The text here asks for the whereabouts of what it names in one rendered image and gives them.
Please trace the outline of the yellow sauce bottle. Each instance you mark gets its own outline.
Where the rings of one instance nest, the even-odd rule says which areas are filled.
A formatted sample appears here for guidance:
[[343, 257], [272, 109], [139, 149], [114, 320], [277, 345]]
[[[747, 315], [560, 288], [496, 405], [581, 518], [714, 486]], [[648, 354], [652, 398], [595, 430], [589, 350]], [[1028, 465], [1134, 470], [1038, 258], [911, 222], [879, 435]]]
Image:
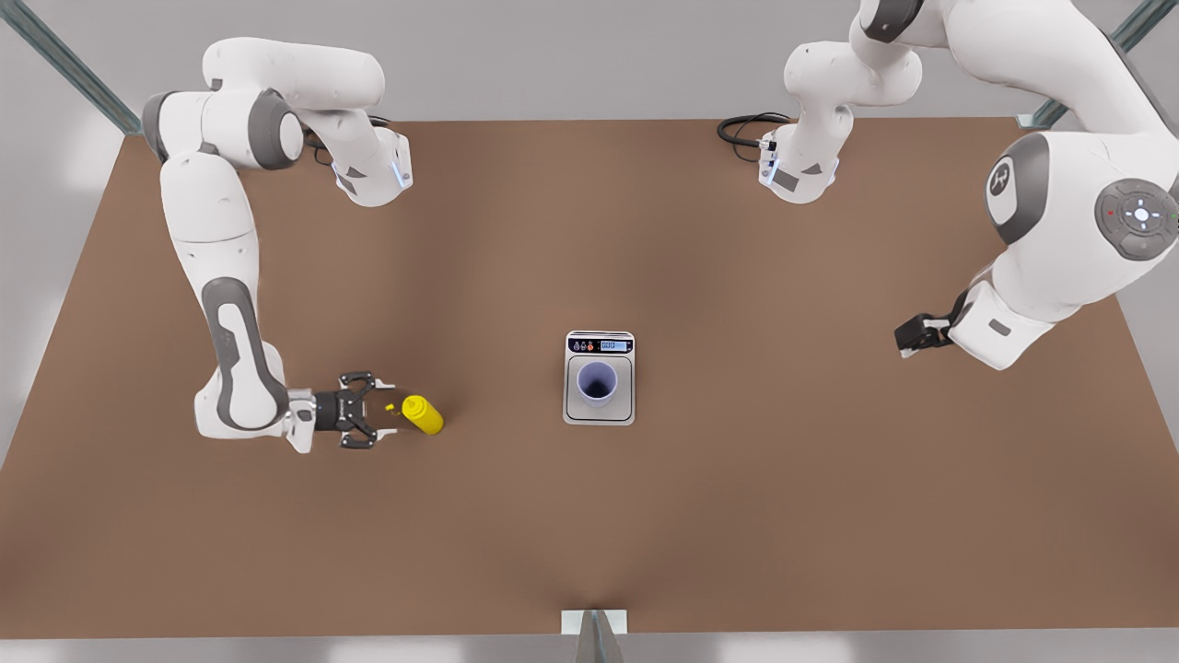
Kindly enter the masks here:
[[421, 395], [406, 396], [401, 403], [387, 403], [386, 412], [391, 413], [391, 416], [407, 420], [408, 424], [416, 425], [420, 431], [430, 436], [439, 434], [444, 427], [444, 419], [439, 408]]

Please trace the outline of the pale lavender cup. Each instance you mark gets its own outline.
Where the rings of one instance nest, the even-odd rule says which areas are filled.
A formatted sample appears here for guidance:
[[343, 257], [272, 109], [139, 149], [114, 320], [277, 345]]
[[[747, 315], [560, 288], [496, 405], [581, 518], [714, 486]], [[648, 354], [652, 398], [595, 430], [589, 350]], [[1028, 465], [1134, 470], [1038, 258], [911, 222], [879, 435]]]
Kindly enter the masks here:
[[590, 361], [577, 372], [578, 395], [592, 408], [605, 407], [613, 399], [615, 387], [615, 368], [605, 361]]

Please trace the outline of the silver digital kitchen scale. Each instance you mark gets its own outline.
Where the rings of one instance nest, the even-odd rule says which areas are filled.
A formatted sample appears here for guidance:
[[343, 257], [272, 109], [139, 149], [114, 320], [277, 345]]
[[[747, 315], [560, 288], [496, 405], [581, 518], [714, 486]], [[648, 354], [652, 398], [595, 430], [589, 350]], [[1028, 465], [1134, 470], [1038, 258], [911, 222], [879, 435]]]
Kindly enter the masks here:
[[[577, 372], [605, 361], [618, 374], [618, 387], [605, 407], [592, 408], [578, 395]], [[565, 339], [564, 420], [569, 425], [630, 425], [635, 421], [635, 336], [630, 332], [569, 332]]]

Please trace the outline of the silver frame post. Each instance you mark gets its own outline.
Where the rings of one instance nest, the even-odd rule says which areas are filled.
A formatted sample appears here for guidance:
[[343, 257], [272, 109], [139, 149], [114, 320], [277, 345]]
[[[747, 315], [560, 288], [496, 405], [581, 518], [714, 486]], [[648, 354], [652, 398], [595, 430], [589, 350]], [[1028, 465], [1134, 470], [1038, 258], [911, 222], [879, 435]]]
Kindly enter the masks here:
[[141, 134], [141, 122], [134, 110], [129, 109], [29, 5], [24, 0], [0, 0], [0, 18], [123, 134]]
[[561, 634], [578, 637], [574, 663], [625, 663], [615, 636], [628, 634], [627, 610], [564, 610]]
[[1102, 134], [1175, 134], [1125, 55], [1071, 0], [1026, 0], [1015, 20], [1019, 88], [1061, 101]]

